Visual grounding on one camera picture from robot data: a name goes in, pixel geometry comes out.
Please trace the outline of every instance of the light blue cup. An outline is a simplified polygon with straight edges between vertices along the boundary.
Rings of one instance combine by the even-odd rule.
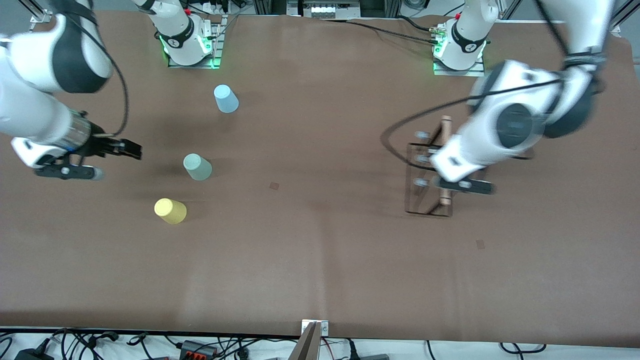
[[[194,180],[206,180],[209,178],[209,176],[211,176],[211,173],[213,172],[211,163],[203,159],[198,154],[189,154],[185,156],[182,164],[184,165],[184,168],[187,169],[187,172],[189,173],[191,178]]]
[[[232,113],[238,109],[238,98],[231,91],[231,88],[227,85],[218,85],[213,90],[213,96],[216,97],[216,104],[218,109],[223,113]]]

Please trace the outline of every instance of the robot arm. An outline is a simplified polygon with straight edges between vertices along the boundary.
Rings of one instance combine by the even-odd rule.
[[[18,77],[43,92],[94,93],[111,77],[111,61],[97,44],[70,20],[82,26],[102,46],[91,0],[51,1],[56,26],[51,31],[22,33],[8,42]]]
[[[496,0],[466,0],[459,19],[439,24],[433,57],[453,70],[471,68],[486,45],[486,37],[498,19]]]
[[[532,69],[508,60],[479,79],[471,95],[488,95],[527,85],[541,85],[470,101],[471,115],[449,142],[431,157],[449,183],[531,148],[542,136],[557,138],[580,128],[593,105],[595,76],[613,0],[543,0],[557,19],[566,19],[569,54],[562,72]]]
[[[187,16],[180,0],[132,1],[140,12],[149,15],[164,50],[177,64],[194,65],[211,53],[211,41],[207,39],[211,32],[211,22],[203,20],[197,14]]]
[[[70,155],[106,154],[141,158],[141,147],[104,136],[104,131],[50,93],[94,93],[111,76],[91,0],[52,1],[56,26],[43,33],[18,34],[0,46],[0,132],[15,138],[14,151],[37,175],[97,179],[99,169],[70,163]]]

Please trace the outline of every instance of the brown tablecloth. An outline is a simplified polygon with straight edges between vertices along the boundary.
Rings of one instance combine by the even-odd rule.
[[[404,166],[378,141],[468,94],[474,79],[432,74],[428,45],[246,16],[220,70],[178,70],[146,15],[99,21],[131,91],[124,135],[144,159],[88,159],[100,182],[44,179],[2,136],[1,325],[296,334],[320,318],[337,337],[640,346],[640,99],[626,41],[609,44],[607,90],[584,130],[491,167],[495,195],[459,195],[454,218],[433,220],[403,213]],[[559,68],[543,24],[496,24],[490,37],[488,66]],[[212,95],[222,83],[240,100],[230,115]],[[60,99],[108,131],[119,124],[116,77]],[[444,114],[458,127],[467,113],[435,114],[394,144]],[[191,180],[190,152],[216,176]],[[161,197],[186,203],[184,223],[155,216]]]

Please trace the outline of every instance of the yellow cup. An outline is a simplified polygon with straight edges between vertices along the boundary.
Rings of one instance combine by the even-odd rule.
[[[158,200],[154,211],[171,225],[180,223],[187,216],[187,207],[183,203],[167,198]]]

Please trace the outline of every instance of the wooden stick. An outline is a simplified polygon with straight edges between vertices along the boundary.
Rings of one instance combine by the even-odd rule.
[[[442,145],[445,145],[451,138],[451,117],[443,116],[440,124],[442,125],[442,133],[440,135]],[[440,189],[440,203],[445,206],[451,205],[451,190]]]

